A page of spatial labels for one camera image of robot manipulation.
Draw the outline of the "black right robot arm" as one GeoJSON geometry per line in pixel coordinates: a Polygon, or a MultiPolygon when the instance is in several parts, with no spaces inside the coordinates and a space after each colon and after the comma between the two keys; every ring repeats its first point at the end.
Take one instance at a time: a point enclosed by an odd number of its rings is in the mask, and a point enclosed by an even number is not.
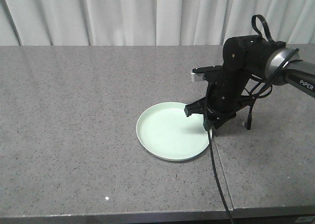
{"type": "Polygon", "coordinates": [[[273,85],[291,84],[315,95],[315,66],[299,59],[298,49],[259,35],[229,38],[223,46],[223,64],[194,68],[192,81],[207,81],[206,96],[184,108],[187,117],[204,116],[204,128],[219,128],[236,113],[268,96],[273,85]]]}

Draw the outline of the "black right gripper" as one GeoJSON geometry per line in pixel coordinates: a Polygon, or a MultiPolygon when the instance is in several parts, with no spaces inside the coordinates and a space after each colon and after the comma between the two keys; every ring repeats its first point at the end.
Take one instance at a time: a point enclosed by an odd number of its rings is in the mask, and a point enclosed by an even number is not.
{"type": "Polygon", "coordinates": [[[187,117],[192,114],[203,116],[205,130],[218,129],[227,121],[235,118],[236,112],[246,106],[253,107],[253,96],[243,96],[251,73],[244,69],[229,71],[221,69],[216,80],[208,82],[206,96],[184,107],[187,117]]]}

